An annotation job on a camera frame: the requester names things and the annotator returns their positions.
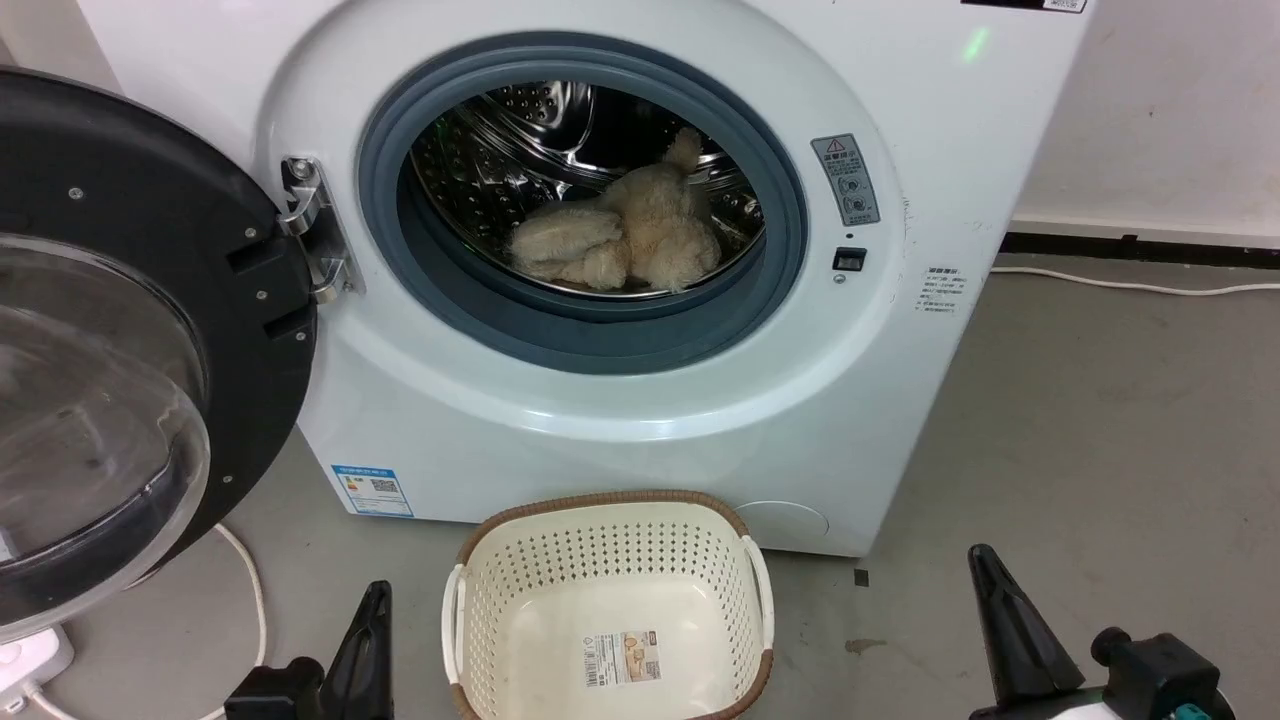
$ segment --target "basket bottom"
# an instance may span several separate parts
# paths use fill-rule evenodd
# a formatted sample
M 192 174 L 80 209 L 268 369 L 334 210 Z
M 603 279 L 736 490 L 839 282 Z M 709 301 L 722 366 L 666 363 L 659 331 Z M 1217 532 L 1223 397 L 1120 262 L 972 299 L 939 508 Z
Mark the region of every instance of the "basket bottom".
M 695 717 L 754 680 L 754 661 L 735 669 L 728 619 L 696 578 L 602 578 L 518 600 L 504 628 L 504 720 Z

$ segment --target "white power strip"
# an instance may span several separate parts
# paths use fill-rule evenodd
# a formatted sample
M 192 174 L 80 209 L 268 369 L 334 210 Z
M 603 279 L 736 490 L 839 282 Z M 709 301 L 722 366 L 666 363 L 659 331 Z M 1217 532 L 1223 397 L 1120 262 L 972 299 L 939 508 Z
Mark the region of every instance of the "white power strip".
M 0 646 L 0 708 L 17 715 L 27 707 L 27 688 L 41 687 L 65 670 L 76 651 L 58 625 Z

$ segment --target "barcode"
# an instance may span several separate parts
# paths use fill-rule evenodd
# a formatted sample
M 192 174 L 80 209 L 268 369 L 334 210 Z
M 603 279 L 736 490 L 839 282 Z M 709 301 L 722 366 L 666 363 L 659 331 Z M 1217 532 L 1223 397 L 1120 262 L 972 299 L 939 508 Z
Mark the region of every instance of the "barcode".
M 582 652 L 582 665 L 586 669 L 586 687 L 595 688 L 600 685 L 600 661 L 595 657 L 594 650 L 586 650 Z

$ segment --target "white cable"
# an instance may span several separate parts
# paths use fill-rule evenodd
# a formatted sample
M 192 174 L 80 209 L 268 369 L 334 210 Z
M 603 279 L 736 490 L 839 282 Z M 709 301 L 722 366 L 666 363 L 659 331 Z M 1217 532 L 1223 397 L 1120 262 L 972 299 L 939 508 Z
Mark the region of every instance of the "white cable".
M 1025 275 L 1043 275 L 1046 278 L 1057 278 L 1060 281 L 1092 284 L 1096 287 L 1111 287 L 1116 290 L 1140 290 L 1146 292 L 1158 292 L 1162 295 L 1183 295 L 1188 297 L 1210 297 L 1213 295 L 1231 295 L 1233 292 L 1248 292 L 1252 290 L 1280 290 L 1280 283 L 1233 284 L 1230 287 L 1213 287 L 1210 290 L 1184 290 L 1180 287 L 1162 287 L 1158 284 L 1096 281 L 1092 278 L 1082 278 L 1079 275 L 1069 275 L 1066 273 L 1059 273 L 1057 270 L 1046 270 L 1043 268 L 1004 266 L 1004 268 L 992 268 L 991 272 L 1021 273 Z
M 248 553 L 248 548 L 241 542 L 234 533 L 232 533 L 227 525 L 218 523 L 214 529 L 221 533 L 227 542 L 230 543 L 236 552 L 239 553 L 241 560 L 244 561 L 244 569 L 248 570 L 248 580 L 253 585 L 253 606 L 257 610 L 257 655 L 253 660 L 253 666 L 257 667 L 266 661 L 266 602 L 262 598 L 262 579 L 257 574 L 257 564 L 253 562 L 253 556 Z M 51 700 L 45 697 L 45 693 L 35 685 L 28 685 L 26 688 L 27 697 L 31 698 L 37 707 L 45 711 L 45 714 L 52 716 L 55 720 L 79 720 L 74 715 L 68 714 L 61 707 L 54 705 Z M 218 720 L 227 714 L 221 707 L 214 710 L 209 715 L 205 715 L 200 720 Z

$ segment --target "metal hinge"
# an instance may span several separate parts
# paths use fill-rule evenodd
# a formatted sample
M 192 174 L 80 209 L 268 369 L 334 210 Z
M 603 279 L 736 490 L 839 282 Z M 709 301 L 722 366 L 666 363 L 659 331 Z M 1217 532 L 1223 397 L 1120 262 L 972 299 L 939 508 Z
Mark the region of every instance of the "metal hinge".
M 285 158 L 280 163 L 280 178 L 292 200 L 289 213 L 276 222 L 282 231 L 298 240 L 307 255 L 311 295 L 316 302 L 335 300 L 339 292 L 362 293 L 365 283 L 333 210 L 320 161 Z

